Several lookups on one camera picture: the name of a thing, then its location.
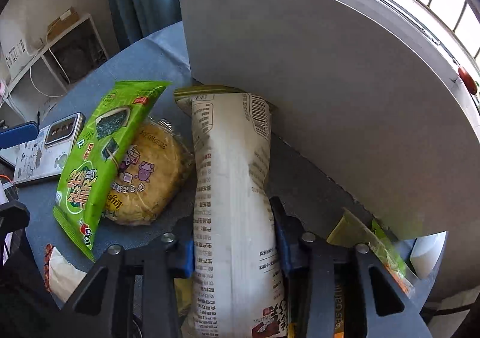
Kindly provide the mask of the white cardboard box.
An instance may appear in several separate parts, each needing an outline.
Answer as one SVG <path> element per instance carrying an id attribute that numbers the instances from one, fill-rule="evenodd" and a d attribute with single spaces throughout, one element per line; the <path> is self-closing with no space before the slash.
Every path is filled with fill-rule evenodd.
<path id="1" fill-rule="evenodd" d="M 195 79 L 261 95 L 273 130 L 400 238 L 479 221 L 479 111 L 378 0 L 180 0 Z"/>

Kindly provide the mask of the white shelf unit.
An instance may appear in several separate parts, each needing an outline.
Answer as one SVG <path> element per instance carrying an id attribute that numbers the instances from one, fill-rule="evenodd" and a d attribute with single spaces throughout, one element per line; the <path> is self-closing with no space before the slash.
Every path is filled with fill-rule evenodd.
<path id="1" fill-rule="evenodd" d="M 50 27 L 31 54 L 20 54 L 19 41 L 8 52 L 8 63 L 20 66 L 11 78 L 1 79 L 1 120 L 8 126 L 44 119 L 75 85 L 109 60 L 91 14 L 61 17 L 68 26 L 53 35 Z"/>

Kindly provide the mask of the smartphone with white case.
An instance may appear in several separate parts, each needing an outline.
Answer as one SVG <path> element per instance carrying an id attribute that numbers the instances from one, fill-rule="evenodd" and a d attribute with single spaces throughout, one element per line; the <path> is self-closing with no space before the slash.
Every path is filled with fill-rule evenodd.
<path id="1" fill-rule="evenodd" d="M 2 149 L 1 159 L 14 167 L 13 183 L 58 178 L 84 123 L 82 113 L 72 113 L 42 128 L 35 140 Z"/>

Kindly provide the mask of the brown paper snack bag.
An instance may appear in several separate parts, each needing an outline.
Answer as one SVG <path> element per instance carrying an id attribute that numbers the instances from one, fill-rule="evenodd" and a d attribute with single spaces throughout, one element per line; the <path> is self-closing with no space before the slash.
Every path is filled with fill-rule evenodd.
<path id="1" fill-rule="evenodd" d="M 44 282 L 48 292 L 65 303 L 77 289 L 86 273 L 72 265 L 52 244 L 45 247 Z"/>

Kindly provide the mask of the blue table cloth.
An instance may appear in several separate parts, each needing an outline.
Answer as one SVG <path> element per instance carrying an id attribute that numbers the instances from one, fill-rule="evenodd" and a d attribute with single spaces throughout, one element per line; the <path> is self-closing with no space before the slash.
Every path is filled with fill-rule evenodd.
<path id="1" fill-rule="evenodd" d="M 184 27 L 176 23 L 96 69 L 44 121 L 81 113 L 85 124 L 60 176 L 19 195 L 41 284 L 73 288 L 51 311 L 48 337 L 128 337 L 142 279 L 144 337 L 183 337 L 176 280 L 220 335 L 221 312 L 247 320 L 237 336 L 428 337 L 416 304 L 369 242 L 329 244 L 289 215 L 326 176 L 272 132 L 265 95 L 210 92 L 192 83 Z"/>

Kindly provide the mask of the red small object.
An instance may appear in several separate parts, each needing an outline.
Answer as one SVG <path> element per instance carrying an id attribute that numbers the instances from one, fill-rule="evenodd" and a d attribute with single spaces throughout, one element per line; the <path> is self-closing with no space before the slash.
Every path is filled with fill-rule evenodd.
<path id="1" fill-rule="evenodd" d="M 471 75 L 467 72 L 467 70 L 463 66 L 458 67 L 458 74 L 462 82 L 465 84 L 468 92 L 475 96 L 478 93 L 478 86 L 476 82 L 473 80 Z"/>

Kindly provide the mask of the green seaweed snack bag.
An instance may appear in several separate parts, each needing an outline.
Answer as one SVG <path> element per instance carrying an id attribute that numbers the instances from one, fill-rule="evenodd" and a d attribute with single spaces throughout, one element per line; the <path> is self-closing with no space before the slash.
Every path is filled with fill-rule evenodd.
<path id="1" fill-rule="evenodd" d="M 58 182 L 53 216 L 90 260 L 108 190 L 140 124 L 170 85 L 118 81 L 86 122 Z"/>

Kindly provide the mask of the white printed tall snack bag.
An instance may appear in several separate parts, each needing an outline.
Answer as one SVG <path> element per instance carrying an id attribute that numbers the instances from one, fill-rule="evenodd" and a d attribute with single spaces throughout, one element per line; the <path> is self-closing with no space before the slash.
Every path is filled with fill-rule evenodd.
<path id="1" fill-rule="evenodd" d="M 191 117 L 197 186 L 194 273 L 185 337 L 284 337 L 287 301 L 269 177 L 271 111 L 226 86 L 174 92 Z"/>

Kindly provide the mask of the clear noodle snack pack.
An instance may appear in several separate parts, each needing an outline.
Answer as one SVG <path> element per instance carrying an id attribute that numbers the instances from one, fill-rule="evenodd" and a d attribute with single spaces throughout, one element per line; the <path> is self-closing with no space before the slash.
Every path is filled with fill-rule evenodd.
<path id="1" fill-rule="evenodd" d="M 120 163 L 103 215 L 124 226 L 154 222 L 190 176 L 194 156 L 165 120 L 146 118 Z"/>

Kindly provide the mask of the white remote device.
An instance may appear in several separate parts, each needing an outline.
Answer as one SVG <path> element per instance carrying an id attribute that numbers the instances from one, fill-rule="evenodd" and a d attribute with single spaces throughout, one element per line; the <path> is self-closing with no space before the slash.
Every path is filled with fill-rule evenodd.
<path id="1" fill-rule="evenodd" d="M 447 234 L 443 231 L 416 239 L 409 261 L 418 278 L 426 279 L 435 267 L 445 245 Z"/>

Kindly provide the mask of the dark green garlic snack bag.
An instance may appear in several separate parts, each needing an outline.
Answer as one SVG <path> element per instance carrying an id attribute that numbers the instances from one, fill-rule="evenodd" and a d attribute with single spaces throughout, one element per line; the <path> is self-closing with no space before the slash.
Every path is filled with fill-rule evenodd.
<path id="1" fill-rule="evenodd" d="M 364 308 L 367 337 L 420 336 L 425 327 L 419 311 L 412 303 L 419 278 L 401 258 L 377 221 L 372 229 L 348 209 L 332 230 L 327 242 L 345 248 L 351 262 L 345 268 L 345 284 L 354 282 L 358 273 L 359 304 L 354 315 Z"/>

